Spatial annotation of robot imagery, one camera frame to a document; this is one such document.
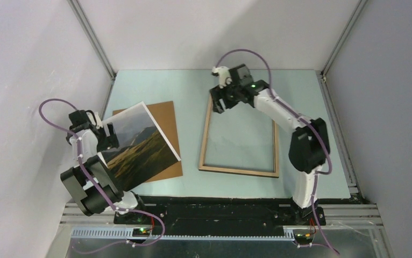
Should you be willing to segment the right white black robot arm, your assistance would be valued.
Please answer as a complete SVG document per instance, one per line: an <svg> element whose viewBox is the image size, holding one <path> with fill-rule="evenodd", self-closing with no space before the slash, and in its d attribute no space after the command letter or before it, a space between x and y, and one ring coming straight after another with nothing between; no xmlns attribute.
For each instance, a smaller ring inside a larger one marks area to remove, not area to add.
<svg viewBox="0 0 412 258"><path fill-rule="evenodd" d="M296 112L269 83L255 81L245 64L233 68L213 67L211 74L218 78L218 85L209 91L213 112L223 113L245 103L269 116L291 135L288 156L299 175L292 196L296 206L291 209L290 216L296 224L306 224L312 218L310 206L317 199L315 177L325 163L331 162L326 122Z"/></svg>

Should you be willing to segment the landscape photo print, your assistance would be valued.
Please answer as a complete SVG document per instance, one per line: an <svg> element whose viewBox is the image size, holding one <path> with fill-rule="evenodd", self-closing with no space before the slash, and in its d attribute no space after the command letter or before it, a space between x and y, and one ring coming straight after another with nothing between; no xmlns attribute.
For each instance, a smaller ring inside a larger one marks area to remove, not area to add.
<svg viewBox="0 0 412 258"><path fill-rule="evenodd" d="M117 136L118 147L102 155L123 191L133 190L181 161L144 102L118 111L103 124L113 125Z"/></svg>

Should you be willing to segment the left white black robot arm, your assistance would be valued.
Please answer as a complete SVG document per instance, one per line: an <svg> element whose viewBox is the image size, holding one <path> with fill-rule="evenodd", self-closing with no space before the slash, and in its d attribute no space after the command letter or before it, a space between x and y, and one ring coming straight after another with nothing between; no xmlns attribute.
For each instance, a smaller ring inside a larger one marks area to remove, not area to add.
<svg viewBox="0 0 412 258"><path fill-rule="evenodd" d="M134 192L124 193L102 155L119 146L113 124L103 123L90 110L76 110L68 117L71 125L67 141L73 149L74 164L60 179L73 201L86 216L110 208L118 215L127 213L135 224L145 222L148 209L143 200Z"/></svg>

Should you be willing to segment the wooden picture frame with glass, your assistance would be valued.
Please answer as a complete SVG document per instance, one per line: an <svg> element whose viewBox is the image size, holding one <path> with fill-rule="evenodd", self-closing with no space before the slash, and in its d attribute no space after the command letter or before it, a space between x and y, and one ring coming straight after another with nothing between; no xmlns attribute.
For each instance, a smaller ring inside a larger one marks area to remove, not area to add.
<svg viewBox="0 0 412 258"><path fill-rule="evenodd" d="M278 178L279 150L274 121L244 104L217 114L208 100L199 170Z"/></svg>

